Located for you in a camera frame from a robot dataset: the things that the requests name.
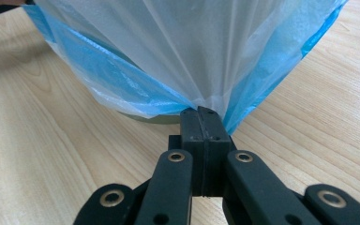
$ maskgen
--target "wood grain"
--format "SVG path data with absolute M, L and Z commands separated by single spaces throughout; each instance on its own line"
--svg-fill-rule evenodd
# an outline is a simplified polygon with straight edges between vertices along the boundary
M 0 224 L 70 224 L 91 193 L 148 179 L 178 125 L 93 99 L 22 9 L 0 15 Z M 291 189 L 326 183 L 360 201 L 360 0 L 233 135 Z M 225 224 L 195 199 L 192 224 Z

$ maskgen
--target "blue plastic bag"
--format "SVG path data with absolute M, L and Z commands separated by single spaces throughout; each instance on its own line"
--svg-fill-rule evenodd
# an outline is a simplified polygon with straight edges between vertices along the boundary
M 98 102 L 145 118 L 204 106 L 232 133 L 346 0 L 36 2 L 28 15 Z

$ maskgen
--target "wooden table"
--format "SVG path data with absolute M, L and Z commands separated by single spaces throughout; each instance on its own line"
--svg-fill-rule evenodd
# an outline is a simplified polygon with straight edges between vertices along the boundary
M 70 224 L 98 187 L 148 179 L 178 133 L 99 105 L 22 9 L 0 15 L 0 224 Z M 360 0 L 233 139 L 297 192 L 360 201 Z M 220 199 L 194 199 L 192 223 L 225 224 Z

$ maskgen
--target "plastic bag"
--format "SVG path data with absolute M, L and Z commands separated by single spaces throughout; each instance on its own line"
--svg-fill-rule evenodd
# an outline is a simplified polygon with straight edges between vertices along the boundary
M 145 118 L 204 106 L 232 133 L 346 0 L 36 2 L 25 10 L 98 102 Z

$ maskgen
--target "light wood surface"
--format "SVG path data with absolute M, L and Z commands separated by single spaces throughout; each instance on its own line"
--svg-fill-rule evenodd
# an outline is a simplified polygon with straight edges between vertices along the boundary
M 0 15 L 0 224 L 70 224 L 98 187 L 148 179 L 178 125 L 92 98 L 22 9 Z M 360 0 L 233 135 L 297 192 L 326 183 L 360 202 Z M 225 224 L 194 199 L 193 224 Z

